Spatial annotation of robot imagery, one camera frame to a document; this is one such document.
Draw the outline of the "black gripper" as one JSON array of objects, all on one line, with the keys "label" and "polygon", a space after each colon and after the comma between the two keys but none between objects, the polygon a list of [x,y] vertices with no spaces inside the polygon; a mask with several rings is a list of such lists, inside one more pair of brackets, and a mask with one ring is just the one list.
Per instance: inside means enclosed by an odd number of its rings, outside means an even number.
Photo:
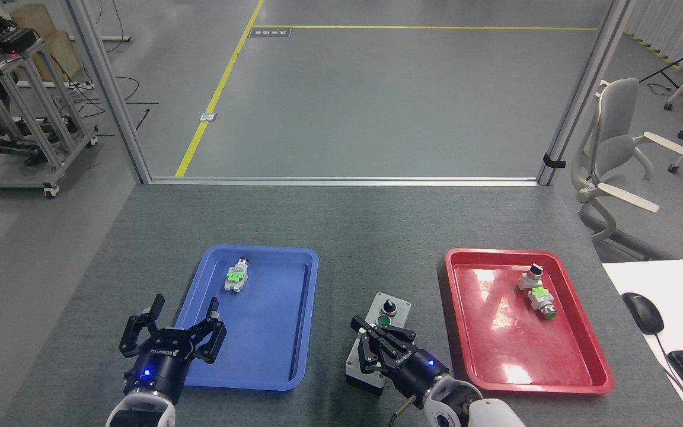
[{"label": "black gripper", "polygon": [[[450,373],[448,367],[428,351],[415,351],[414,330],[371,325],[361,316],[353,316],[350,327],[356,332],[363,330],[358,343],[360,372],[363,375],[371,375],[374,371],[390,373],[395,389],[406,398],[422,400],[439,377]],[[409,350],[415,352],[399,365],[399,351]]]},{"label": "black gripper", "polygon": [[133,368],[124,373],[123,394],[157,392],[176,405],[181,397],[190,363],[194,359],[214,363],[227,330],[218,312],[219,300],[211,298],[205,318],[187,329],[191,344],[178,342],[168,345],[154,342],[139,346],[138,337],[143,328],[148,330],[153,339],[162,337],[155,322],[164,304],[163,294],[156,294],[149,308],[138,316],[129,316],[126,322],[119,351],[125,358],[138,358]]}]

